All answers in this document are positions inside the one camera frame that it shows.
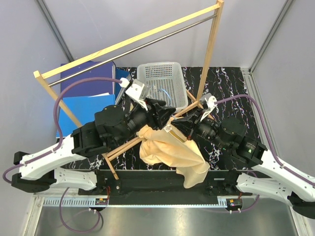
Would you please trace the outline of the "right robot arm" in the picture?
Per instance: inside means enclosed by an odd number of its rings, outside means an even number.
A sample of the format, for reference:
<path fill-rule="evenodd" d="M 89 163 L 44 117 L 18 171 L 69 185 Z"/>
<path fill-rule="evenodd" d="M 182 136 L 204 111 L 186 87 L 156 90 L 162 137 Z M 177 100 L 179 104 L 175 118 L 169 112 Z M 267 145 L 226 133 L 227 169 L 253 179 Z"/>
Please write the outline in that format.
<path fill-rule="evenodd" d="M 315 178 L 273 155 L 264 144 L 246 135 L 245 125 L 235 117 L 217 123 L 203 117 L 201 111 L 171 122 L 187 139 L 204 139 L 222 149 L 228 157 L 245 167 L 259 171 L 268 179 L 233 171 L 223 183 L 224 191 L 263 195 L 283 202 L 307 218 L 315 217 Z"/>

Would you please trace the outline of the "light blue wire hanger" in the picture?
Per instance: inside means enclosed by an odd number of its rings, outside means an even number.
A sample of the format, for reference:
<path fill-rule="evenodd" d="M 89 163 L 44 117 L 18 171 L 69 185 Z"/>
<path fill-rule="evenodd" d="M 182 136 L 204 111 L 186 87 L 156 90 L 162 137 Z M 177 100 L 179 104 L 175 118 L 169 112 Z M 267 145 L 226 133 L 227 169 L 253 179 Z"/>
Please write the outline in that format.
<path fill-rule="evenodd" d="M 164 90 L 164 89 L 162 89 L 162 88 L 159 88 L 158 90 L 158 97 L 159 98 L 168 98 L 168 106 L 169 107 L 171 107 L 171 105 L 172 105 L 172 99 L 171 99 L 171 96 L 169 95 L 169 93 L 166 91 L 166 90 Z"/>

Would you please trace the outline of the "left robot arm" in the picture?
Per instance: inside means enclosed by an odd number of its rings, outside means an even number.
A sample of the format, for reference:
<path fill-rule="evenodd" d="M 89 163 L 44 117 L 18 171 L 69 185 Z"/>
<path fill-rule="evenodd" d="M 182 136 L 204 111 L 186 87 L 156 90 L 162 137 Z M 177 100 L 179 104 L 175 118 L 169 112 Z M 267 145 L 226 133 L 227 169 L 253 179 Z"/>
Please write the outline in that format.
<path fill-rule="evenodd" d="M 108 153 L 126 142 L 145 125 L 163 129 L 176 109 L 165 101 L 145 99 L 146 108 L 137 104 L 129 112 L 110 105 L 95 113 L 94 121 L 75 129 L 65 138 L 34 154 L 16 152 L 14 165 L 19 172 L 12 176 L 11 186 L 28 193 L 49 188 L 79 188 L 100 195 L 106 182 L 96 172 L 63 169 L 62 166 Z"/>

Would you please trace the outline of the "beige t shirt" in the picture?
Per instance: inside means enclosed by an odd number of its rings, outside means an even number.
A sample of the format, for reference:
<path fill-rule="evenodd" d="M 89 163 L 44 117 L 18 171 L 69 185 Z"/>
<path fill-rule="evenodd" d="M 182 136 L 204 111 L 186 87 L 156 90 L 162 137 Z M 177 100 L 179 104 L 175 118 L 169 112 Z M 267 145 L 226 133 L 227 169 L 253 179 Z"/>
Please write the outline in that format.
<path fill-rule="evenodd" d="M 161 130 L 145 125 L 137 132 L 142 139 L 139 156 L 146 164 L 163 163 L 175 168 L 176 173 L 184 177 L 184 188 L 189 189 L 205 180 L 210 165 L 195 141 L 185 138 L 171 124 L 173 120 L 177 119 L 171 118 Z"/>

